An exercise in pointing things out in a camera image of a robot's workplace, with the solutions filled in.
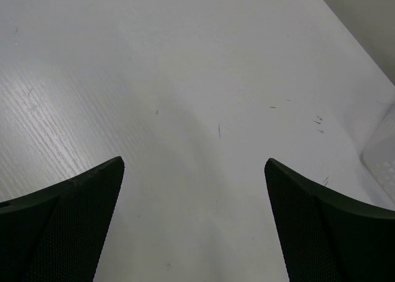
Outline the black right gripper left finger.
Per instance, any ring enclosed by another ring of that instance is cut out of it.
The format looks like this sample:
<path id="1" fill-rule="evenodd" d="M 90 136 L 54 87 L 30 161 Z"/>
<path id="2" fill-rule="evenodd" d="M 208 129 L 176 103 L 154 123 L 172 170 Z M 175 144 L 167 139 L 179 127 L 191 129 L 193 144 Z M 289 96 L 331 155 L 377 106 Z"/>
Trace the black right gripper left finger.
<path id="1" fill-rule="evenodd" d="M 124 171 L 114 157 L 1 202 L 1 281 L 93 281 Z"/>

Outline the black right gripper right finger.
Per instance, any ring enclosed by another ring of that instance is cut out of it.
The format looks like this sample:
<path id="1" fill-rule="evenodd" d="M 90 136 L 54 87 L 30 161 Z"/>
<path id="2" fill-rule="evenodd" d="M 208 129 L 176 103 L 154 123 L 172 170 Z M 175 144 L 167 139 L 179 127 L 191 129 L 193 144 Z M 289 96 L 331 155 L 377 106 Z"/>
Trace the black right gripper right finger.
<path id="1" fill-rule="evenodd" d="M 394 281 L 394 211 L 270 158 L 268 196 L 290 281 Z"/>

